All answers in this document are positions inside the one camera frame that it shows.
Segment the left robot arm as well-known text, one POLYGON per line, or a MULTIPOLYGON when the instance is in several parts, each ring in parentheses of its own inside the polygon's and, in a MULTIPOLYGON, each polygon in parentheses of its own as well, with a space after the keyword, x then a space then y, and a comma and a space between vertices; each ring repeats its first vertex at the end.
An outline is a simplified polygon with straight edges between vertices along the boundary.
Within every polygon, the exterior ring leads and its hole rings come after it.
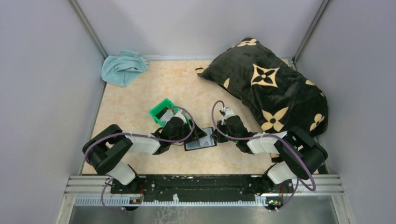
POLYGON ((172 144, 188 145, 199 142, 207 135, 192 119, 180 117, 171 118, 164 127, 148 136, 127 133, 117 124, 112 124, 87 142, 82 152, 85 162, 98 175, 107 175, 112 179, 114 193, 136 193, 142 181, 137 172, 122 161, 128 152, 160 155, 167 152, 172 144))

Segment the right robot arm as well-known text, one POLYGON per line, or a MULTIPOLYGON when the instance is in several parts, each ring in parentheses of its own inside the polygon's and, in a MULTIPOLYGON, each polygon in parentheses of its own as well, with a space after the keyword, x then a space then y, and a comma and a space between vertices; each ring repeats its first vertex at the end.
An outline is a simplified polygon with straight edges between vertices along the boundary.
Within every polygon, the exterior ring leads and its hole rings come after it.
POLYGON ((275 134, 254 133, 245 128, 238 115, 232 115, 217 121, 214 134, 218 142, 235 142, 243 153, 279 155, 280 162, 263 175, 269 186, 294 178, 309 180, 328 158, 327 151, 298 127, 275 134))

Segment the white gold VIP card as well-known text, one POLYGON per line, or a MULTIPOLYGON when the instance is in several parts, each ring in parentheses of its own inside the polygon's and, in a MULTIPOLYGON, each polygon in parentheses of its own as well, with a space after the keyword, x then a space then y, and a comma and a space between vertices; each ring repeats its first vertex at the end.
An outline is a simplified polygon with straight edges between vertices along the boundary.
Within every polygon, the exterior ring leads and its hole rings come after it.
POLYGON ((213 146, 213 139, 211 137, 204 137, 204 138, 200 138, 198 141, 198 146, 199 147, 211 147, 213 146))

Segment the black card holder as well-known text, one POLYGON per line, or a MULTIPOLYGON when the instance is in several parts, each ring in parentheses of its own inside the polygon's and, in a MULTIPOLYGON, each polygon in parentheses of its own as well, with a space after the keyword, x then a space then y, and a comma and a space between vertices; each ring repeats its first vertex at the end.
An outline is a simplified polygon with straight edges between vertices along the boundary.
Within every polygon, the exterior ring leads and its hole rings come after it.
POLYGON ((184 143, 186 152, 217 146, 217 142, 213 138, 213 127, 196 128, 189 139, 184 143))

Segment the grey VIP card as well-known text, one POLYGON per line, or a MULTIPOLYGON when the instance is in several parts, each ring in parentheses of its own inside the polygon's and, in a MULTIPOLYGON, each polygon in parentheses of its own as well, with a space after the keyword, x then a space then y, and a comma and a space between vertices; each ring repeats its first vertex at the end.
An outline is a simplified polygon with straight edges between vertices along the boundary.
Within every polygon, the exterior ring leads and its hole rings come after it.
POLYGON ((159 120, 163 125, 166 125, 168 121, 171 120, 171 118, 174 116, 174 113, 171 109, 169 108, 164 108, 160 113, 159 113, 159 120))

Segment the green plastic bin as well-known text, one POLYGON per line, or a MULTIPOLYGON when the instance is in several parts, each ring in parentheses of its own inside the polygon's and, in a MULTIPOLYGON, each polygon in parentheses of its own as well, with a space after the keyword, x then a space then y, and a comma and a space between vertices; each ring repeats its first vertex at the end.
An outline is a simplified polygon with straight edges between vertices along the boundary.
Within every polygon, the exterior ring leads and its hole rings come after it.
POLYGON ((177 127, 188 124, 187 112, 184 108, 176 106, 168 98, 161 101, 149 111, 154 121, 161 127, 177 127))

